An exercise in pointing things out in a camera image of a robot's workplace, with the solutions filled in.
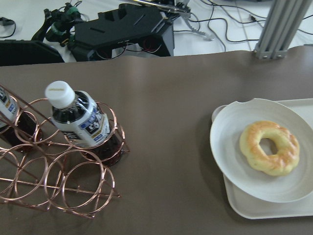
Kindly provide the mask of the aluminium frame post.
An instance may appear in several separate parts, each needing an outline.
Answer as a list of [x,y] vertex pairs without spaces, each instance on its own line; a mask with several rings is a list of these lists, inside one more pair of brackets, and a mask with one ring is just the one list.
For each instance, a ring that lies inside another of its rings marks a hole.
[[254,49],[255,56],[284,58],[311,3],[311,0],[274,0]]

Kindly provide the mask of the black equipment case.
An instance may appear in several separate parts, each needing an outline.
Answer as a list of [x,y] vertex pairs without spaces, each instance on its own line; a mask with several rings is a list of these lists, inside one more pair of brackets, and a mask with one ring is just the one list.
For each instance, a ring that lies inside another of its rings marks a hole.
[[114,49],[130,44],[160,57],[174,53],[173,24],[154,6],[122,3],[91,21],[82,20],[69,2],[63,11],[45,9],[44,13],[45,21],[31,40],[1,41],[1,66],[62,63],[60,53],[44,40],[67,47],[78,62],[110,60]]

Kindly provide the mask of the tea bottle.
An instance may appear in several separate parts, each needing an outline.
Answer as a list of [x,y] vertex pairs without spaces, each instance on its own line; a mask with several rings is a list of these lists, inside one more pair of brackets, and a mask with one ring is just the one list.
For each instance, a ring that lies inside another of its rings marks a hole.
[[17,100],[3,87],[0,88],[0,149],[3,144],[17,147],[20,152],[28,152],[33,146],[25,144],[33,141],[38,123],[29,112],[21,112]]
[[121,159],[122,142],[113,133],[113,123],[87,92],[54,81],[45,96],[51,104],[51,121],[74,146],[93,152],[107,166]]

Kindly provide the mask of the cream rabbit tray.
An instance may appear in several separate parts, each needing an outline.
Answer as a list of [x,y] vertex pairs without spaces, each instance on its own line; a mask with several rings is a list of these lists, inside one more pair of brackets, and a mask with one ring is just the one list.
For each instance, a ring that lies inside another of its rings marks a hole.
[[[219,106],[212,114],[212,122],[215,116],[226,105]],[[275,203],[256,198],[237,186],[224,176],[224,184],[228,201],[232,209],[240,216],[248,219],[268,219],[311,216],[313,213],[313,193],[303,199],[287,202]]]

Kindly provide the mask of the white round plate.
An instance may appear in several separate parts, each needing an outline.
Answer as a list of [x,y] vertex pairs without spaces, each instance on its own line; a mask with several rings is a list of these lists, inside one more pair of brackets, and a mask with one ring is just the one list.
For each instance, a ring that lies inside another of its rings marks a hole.
[[[290,130],[300,144],[298,166],[287,176],[274,177],[249,166],[239,148],[244,128],[258,120],[271,120]],[[293,202],[313,191],[313,100],[271,101],[254,98],[233,102],[213,120],[210,146],[218,167],[244,192],[275,203]]]

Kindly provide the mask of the middle tea bottle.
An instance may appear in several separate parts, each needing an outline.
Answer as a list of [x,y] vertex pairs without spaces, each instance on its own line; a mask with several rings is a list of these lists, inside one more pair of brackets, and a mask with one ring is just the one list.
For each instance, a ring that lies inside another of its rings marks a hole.
[[122,142],[113,133],[113,123],[87,92],[54,81],[45,96],[51,104],[51,121],[74,146],[93,152],[107,166],[121,159]]

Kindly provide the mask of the right tea bottle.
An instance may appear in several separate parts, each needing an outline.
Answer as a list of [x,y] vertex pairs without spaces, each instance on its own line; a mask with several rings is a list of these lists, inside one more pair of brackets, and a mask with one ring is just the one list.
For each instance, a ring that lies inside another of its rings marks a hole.
[[20,152],[28,152],[33,146],[25,144],[33,141],[38,123],[29,112],[21,112],[17,100],[3,87],[0,88],[0,149],[3,144],[17,147]]

